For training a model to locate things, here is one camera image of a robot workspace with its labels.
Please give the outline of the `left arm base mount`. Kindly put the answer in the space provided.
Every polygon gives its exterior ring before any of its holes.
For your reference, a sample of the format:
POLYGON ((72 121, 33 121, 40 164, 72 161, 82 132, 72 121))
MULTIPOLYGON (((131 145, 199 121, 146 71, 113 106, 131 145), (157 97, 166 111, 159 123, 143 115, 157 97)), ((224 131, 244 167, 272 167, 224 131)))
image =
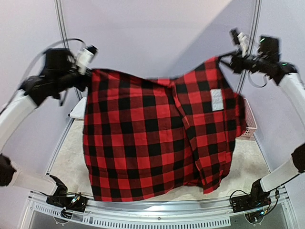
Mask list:
POLYGON ((68 193, 60 196, 48 196, 46 203, 56 207, 65 208, 66 210, 84 212, 88 200, 89 199, 81 193, 68 193))

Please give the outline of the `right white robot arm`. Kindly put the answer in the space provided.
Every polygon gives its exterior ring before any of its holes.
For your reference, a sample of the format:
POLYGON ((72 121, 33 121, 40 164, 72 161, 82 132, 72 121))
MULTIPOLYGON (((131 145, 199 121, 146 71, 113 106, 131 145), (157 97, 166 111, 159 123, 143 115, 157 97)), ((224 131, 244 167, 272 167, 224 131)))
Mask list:
POLYGON ((273 191, 305 171, 305 83, 297 67, 281 60, 280 40, 261 35, 254 53, 250 40, 232 35, 234 51, 221 59, 235 74, 261 77, 246 82, 242 92, 254 106, 258 121, 255 137, 271 172, 252 184, 246 198, 250 208, 264 202, 264 192, 273 191))

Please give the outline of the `white green raglan t-shirt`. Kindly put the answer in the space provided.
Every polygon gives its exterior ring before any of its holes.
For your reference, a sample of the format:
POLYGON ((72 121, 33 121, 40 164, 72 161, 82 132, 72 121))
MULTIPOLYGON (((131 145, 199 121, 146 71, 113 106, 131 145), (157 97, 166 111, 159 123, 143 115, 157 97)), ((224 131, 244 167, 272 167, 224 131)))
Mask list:
POLYGON ((87 97, 83 97, 69 113, 69 117, 84 120, 87 97))

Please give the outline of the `red black plaid garment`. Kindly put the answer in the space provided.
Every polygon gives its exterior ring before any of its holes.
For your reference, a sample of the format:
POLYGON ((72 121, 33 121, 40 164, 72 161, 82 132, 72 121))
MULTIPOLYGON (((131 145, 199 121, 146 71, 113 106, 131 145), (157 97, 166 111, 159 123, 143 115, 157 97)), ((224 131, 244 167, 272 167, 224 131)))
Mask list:
POLYGON ((219 63, 213 57, 156 80, 93 69, 83 152, 96 201, 145 200, 181 186, 218 189, 246 129, 244 98, 219 63))

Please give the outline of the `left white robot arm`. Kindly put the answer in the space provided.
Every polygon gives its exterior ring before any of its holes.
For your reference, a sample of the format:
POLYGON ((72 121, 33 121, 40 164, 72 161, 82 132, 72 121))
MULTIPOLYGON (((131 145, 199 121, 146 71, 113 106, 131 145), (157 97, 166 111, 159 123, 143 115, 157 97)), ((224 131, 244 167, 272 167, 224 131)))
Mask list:
MULTIPOLYGON (((5 146, 24 119, 48 97, 60 100, 61 92, 72 87, 84 91, 92 75, 88 65, 97 52, 93 45, 82 48, 77 56, 68 48, 45 50, 42 71, 24 80, 0 113, 0 146, 5 146)), ((66 193, 67 187, 57 177, 19 170, 5 155, 0 156, 0 185, 38 191, 52 197, 60 207, 67 207, 71 203, 71 197, 66 193)))

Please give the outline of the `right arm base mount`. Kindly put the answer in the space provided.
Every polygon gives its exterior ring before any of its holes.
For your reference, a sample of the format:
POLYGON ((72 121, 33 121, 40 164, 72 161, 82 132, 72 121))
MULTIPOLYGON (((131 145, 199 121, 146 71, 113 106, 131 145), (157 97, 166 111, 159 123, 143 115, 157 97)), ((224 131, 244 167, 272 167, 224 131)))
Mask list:
POLYGON ((252 184, 249 194, 242 190, 234 191, 229 198, 229 202, 234 213, 262 208, 271 204, 270 192, 264 191, 260 180, 258 180, 252 184))

